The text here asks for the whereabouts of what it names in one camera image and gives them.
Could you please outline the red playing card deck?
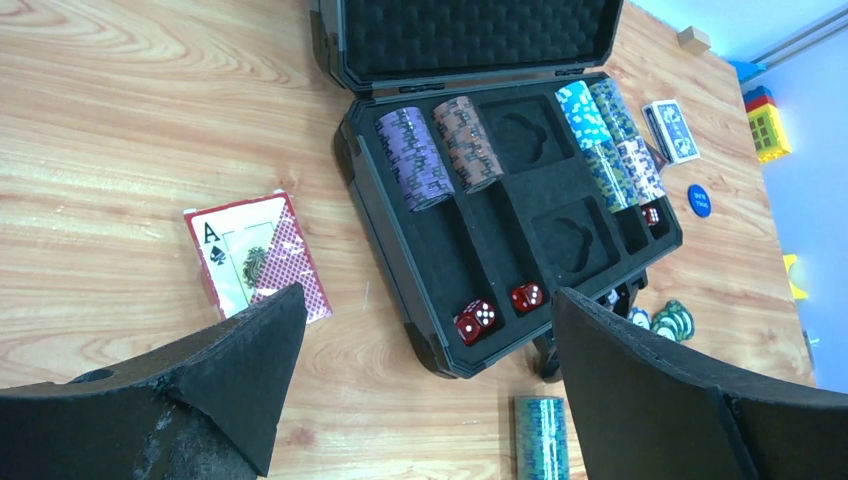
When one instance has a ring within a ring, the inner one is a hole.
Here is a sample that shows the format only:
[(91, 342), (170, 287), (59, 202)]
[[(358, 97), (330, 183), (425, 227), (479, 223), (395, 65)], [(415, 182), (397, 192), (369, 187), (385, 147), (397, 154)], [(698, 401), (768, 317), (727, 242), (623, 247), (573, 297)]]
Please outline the red playing card deck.
[(217, 207), (187, 209), (183, 218), (223, 319), (293, 284), (303, 288), (307, 323), (333, 314), (284, 190)]

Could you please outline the blue small blind button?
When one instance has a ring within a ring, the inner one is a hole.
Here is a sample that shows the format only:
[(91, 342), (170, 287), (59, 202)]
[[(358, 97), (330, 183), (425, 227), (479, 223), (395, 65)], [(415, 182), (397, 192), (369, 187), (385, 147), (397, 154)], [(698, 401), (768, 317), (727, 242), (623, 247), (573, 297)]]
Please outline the blue small blind button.
[(698, 184), (688, 187), (687, 198), (692, 211), (700, 218), (708, 218), (712, 213), (712, 202), (707, 191)]

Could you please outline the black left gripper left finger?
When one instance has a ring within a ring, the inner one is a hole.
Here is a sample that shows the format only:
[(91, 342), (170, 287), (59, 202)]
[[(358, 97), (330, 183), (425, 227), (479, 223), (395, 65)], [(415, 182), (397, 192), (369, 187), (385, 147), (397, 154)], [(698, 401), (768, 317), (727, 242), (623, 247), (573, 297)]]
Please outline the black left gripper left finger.
[(65, 384), (1, 393), (5, 479), (255, 479), (306, 326), (301, 285)]

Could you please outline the blue playing card deck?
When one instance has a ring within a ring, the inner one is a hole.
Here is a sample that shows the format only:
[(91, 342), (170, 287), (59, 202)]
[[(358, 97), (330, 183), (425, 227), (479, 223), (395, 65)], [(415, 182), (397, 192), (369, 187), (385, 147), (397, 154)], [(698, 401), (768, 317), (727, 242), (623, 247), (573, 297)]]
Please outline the blue playing card deck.
[(676, 100), (658, 100), (642, 108), (657, 147), (672, 163), (679, 164), (701, 157), (694, 136)]

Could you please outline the teal poker chip stack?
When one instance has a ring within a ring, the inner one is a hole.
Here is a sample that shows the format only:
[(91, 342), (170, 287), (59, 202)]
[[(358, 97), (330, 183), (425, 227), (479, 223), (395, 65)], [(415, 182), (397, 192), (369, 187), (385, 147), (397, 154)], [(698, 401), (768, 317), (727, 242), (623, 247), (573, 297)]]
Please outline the teal poker chip stack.
[(513, 414), (517, 478), (569, 479), (565, 400), (516, 397)]

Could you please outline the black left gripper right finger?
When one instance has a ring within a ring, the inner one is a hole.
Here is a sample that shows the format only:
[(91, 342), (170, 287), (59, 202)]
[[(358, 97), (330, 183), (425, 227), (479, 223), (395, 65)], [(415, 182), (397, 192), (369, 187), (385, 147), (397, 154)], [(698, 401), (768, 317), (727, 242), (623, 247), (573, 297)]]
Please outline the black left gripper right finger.
[(592, 479), (843, 479), (847, 397), (761, 375), (564, 288), (552, 326)]

